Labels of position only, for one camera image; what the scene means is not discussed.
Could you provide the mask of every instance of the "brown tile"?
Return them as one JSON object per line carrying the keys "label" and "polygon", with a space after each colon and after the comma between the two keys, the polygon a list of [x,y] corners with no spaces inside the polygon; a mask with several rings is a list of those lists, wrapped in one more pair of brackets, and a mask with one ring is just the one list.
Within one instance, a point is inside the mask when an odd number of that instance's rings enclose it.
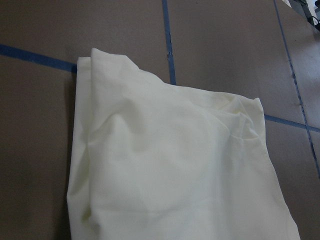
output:
{"label": "brown tile", "polygon": [[302,128],[266,121],[266,142],[284,200],[296,222],[301,240],[320,236],[320,181]]}
{"label": "brown tile", "polygon": [[0,232],[69,239],[75,75],[0,56]]}
{"label": "brown tile", "polygon": [[320,132],[310,131],[318,166],[320,167]]}
{"label": "brown tile", "polygon": [[169,83],[161,1],[2,1],[0,43],[76,63],[124,54]]}
{"label": "brown tile", "polygon": [[279,0],[277,5],[308,124],[320,128],[320,31]]}
{"label": "brown tile", "polygon": [[168,1],[178,85],[260,97],[304,123],[272,1]]}

